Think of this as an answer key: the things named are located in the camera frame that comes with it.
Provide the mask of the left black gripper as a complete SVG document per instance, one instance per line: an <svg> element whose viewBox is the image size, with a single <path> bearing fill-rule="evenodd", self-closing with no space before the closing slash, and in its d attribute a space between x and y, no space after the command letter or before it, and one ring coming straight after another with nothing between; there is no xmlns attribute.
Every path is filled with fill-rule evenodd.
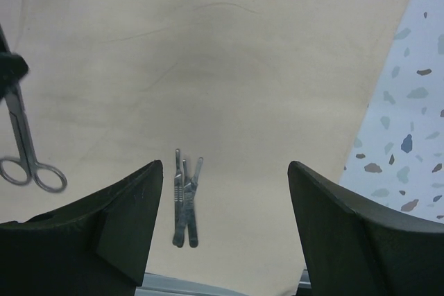
<svg viewBox="0 0 444 296"><path fill-rule="evenodd" d="M3 29L1 28L1 61L0 61L0 92L1 101L7 93L20 82L29 72L25 59L9 49Z"/></svg>

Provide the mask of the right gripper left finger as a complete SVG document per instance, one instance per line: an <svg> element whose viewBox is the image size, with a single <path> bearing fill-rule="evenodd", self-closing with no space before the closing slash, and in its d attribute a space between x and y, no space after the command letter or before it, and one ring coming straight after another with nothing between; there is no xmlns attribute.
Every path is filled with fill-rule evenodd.
<svg viewBox="0 0 444 296"><path fill-rule="evenodd" d="M2 295L134 295L162 195L155 160L80 200L1 225Z"/></svg>

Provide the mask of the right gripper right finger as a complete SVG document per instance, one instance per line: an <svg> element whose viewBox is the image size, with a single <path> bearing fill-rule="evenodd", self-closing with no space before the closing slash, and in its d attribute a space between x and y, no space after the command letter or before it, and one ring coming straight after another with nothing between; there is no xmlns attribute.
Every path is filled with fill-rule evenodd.
<svg viewBox="0 0 444 296"><path fill-rule="evenodd" d="M289 190L312 295L442 295L443 225L390 209L300 162Z"/></svg>

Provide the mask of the steel scissors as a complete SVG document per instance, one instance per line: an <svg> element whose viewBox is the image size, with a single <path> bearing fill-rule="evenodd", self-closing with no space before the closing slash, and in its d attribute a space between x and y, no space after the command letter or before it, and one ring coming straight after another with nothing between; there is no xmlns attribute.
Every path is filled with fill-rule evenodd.
<svg viewBox="0 0 444 296"><path fill-rule="evenodd" d="M1 176L7 182L15 186L26 186L31 182L36 183L41 189L49 193L62 193L68 185L66 176L58 168L40 163L37 160L31 130L24 107L22 91L19 84L16 84L5 95L6 105L14 133L18 157L5 156L1 158ZM26 174L25 180L16 180L7 174L3 164L10 162L18 165ZM45 184L38 175L39 170L52 172L60 179L60 187L55 188Z"/></svg>

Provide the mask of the beige cloth wrap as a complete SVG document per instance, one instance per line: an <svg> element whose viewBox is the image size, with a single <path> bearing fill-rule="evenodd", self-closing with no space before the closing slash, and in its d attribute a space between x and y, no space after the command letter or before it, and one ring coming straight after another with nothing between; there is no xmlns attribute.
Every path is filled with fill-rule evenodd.
<svg viewBox="0 0 444 296"><path fill-rule="evenodd" d="M343 168L408 0L1 0L30 72L37 158L67 189L1 183L19 222L155 159L164 188L146 269L247 295L303 268L287 167ZM176 149L194 175L198 246L173 244Z"/></svg>

